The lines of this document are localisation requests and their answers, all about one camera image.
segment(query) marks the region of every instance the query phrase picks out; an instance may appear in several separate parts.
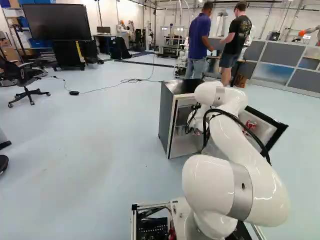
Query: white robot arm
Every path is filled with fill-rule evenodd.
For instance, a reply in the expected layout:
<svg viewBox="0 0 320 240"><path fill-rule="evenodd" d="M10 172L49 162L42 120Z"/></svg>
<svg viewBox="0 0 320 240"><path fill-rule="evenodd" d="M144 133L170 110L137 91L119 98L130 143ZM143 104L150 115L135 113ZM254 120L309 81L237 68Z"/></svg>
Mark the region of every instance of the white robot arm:
<svg viewBox="0 0 320 240"><path fill-rule="evenodd" d="M200 131L210 106L238 116L248 104L244 92L217 81L202 83L194 94L201 108L190 127ZM183 166L182 188L198 228L211 239L223 239L234 231L238 220L265 227L282 224L290 200L276 171L231 118L217 115L210 120L209 129L229 161L198 154Z"/></svg>
<svg viewBox="0 0 320 240"><path fill-rule="evenodd" d="M301 40L301 38L305 35L305 34L311 34L311 33L314 33L315 31L318 31L318 34L317 34L317 39L318 39L318 42L317 42L317 46L320 46L320 24L318 26L315 26L313 28L307 28L305 30L301 30L299 32L299 38Z"/></svg>

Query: chair armrest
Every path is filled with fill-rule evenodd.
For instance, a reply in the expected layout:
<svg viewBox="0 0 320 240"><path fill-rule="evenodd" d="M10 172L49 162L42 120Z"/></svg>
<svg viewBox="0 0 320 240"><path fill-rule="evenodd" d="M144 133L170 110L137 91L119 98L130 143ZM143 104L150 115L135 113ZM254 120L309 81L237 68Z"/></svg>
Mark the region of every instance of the chair armrest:
<svg viewBox="0 0 320 240"><path fill-rule="evenodd" d="M31 65L31 64L34 64L34 62L33 62L33 61L32 61L32 62L26 62L26 63L24 63L24 64L20 64L18 67L19 67L19 68L24 68L24 67L29 66L29 65Z"/></svg>

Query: red can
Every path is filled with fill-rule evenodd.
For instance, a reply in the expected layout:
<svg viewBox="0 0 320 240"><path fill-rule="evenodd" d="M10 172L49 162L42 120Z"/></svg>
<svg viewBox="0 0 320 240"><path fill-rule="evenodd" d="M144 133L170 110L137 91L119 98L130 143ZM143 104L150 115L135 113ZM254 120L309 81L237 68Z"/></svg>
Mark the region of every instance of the red can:
<svg viewBox="0 0 320 240"><path fill-rule="evenodd" d="M257 123L255 121L248 120L248 121L246 121L245 126L248 129L250 129L251 131L254 131L256 126L257 126ZM246 135L249 135L245 129L243 130L243 133L246 134Z"/></svg>

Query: man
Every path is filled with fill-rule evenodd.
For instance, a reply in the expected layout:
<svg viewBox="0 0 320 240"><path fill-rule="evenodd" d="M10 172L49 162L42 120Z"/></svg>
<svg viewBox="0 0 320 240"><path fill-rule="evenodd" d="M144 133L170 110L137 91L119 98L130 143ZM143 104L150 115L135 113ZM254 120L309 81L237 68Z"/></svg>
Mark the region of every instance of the man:
<svg viewBox="0 0 320 240"><path fill-rule="evenodd" d="M214 48L209 43L209 32L211 28L212 9L214 4L207 1L202 8L201 13L190 24L189 28L189 53L188 66L185 73L186 79L201 79L207 56L207 49L213 51Z"/></svg>
<svg viewBox="0 0 320 240"><path fill-rule="evenodd" d="M252 23L246 16L247 3L239 1L233 12L235 19L231 22L229 34L220 41L225 44L219 66L222 67L222 84L227 86L231 79L231 68L236 64L247 37L250 34Z"/></svg>

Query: large display screen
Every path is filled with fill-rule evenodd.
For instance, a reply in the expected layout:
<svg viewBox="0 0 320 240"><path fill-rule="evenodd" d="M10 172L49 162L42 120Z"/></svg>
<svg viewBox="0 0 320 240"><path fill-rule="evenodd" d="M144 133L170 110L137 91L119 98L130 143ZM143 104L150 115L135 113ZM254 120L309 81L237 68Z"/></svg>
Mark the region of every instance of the large display screen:
<svg viewBox="0 0 320 240"><path fill-rule="evenodd" d="M82 4L23 4L31 35L38 40L91 40Z"/></svg>

